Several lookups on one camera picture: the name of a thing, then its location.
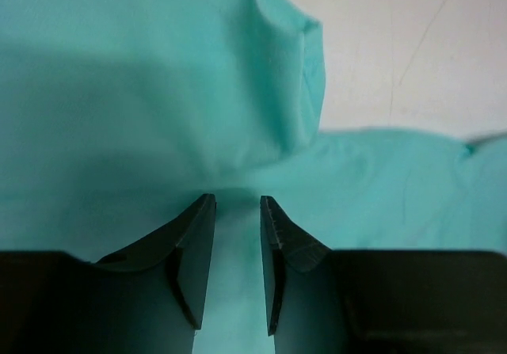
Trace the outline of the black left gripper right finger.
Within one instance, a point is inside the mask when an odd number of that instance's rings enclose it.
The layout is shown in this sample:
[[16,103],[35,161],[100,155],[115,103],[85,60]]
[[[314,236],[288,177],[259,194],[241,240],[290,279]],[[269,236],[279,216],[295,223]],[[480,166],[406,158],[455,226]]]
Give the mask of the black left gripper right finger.
[[330,249],[260,201],[268,333],[278,353],[503,353],[506,258]]

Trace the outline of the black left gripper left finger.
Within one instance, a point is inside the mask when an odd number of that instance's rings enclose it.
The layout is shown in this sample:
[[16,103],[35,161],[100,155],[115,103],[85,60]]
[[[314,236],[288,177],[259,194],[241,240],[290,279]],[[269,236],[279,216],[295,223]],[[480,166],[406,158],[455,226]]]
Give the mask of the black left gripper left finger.
[[216,202],[95,263],[59,251],[1,254],[4,353],[190,353],[202,326]]

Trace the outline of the teal t shirt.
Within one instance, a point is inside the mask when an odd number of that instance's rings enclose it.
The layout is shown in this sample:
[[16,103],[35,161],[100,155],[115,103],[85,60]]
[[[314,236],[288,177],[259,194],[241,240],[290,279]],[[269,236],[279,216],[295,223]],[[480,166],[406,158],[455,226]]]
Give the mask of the teal t shirt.
[[259,199],[333,248],[506,250],[506,0],[1,0],[1,247],[204,192],[197,353],[271,353]]

